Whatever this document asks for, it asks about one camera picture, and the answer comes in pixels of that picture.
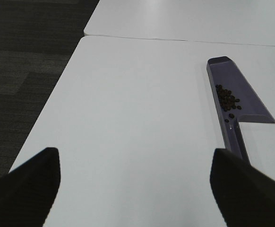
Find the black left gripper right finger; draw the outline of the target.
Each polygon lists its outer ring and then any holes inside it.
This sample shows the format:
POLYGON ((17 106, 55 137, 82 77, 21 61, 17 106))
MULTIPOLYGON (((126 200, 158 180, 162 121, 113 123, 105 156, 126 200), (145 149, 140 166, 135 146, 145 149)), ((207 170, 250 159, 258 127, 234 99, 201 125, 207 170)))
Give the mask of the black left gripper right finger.
POLYGON ((228 227, 275 227, 275 181, 226 149, 214 151, 210 185, 228 227))

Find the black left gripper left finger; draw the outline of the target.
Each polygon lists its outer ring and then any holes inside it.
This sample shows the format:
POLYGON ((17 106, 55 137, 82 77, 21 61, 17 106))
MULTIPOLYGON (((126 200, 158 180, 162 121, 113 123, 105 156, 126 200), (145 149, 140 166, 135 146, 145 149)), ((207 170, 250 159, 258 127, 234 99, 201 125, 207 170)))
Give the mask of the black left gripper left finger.
POLYGON ((0 227, 41 227, 60 187, 57 148, 45 148, 0 178, 0 227))

